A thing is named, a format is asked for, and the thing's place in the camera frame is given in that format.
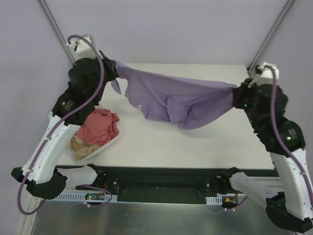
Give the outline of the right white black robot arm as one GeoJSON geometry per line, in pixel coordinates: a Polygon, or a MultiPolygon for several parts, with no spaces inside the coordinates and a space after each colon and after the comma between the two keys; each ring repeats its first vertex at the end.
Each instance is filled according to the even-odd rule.
{"type": "Polygon", "coordinates": [[[284,117],[288,98],[277,86],[274,116],[282,139],[279,141],[272,127],[270,112],[273,86],[250,85],[251,82],[252,79],[247,78],[233,89],[232,105],[246,113],[254,133],[270,154],[283,188],[270,189],[232,167],[221,173],[220,193],[242,192],[264,208],[278,228],[304,234],[313,227],[313,207],[304,179],[307,167],[302,130],[284,117]]]}

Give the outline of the lavender purple t-shirt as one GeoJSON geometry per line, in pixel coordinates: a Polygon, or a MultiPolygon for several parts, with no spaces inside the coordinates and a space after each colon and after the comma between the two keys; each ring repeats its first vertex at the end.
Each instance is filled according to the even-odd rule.
{"type": "Polygon", "coordinates": [[[233,107],[233,84],[147,72],[120,62],[115,69],[127,81],[129,103],[151,121],[191,130],[217,120],[233,107]]]}

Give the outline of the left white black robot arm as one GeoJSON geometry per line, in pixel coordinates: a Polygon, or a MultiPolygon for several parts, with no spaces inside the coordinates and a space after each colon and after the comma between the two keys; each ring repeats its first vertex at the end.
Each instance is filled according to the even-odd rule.
{"type": "Polygon", "coordinates": [[[103,186],[104,172],[94,164],[68,169],[56,166],[69,140],[99,104],[106,83],[118,77],[116,62],[103,52],[99,54],[104,65],[104,82],[100,83],[97,59],[77,60],[68,72],[68,88],[57,99],[36,152],[27,164],[11,172],[12,177],[26,185],[26,190],[35,197],[51,200],[67,188],[86,189],[88,186],[99,190],[103,186]]]}

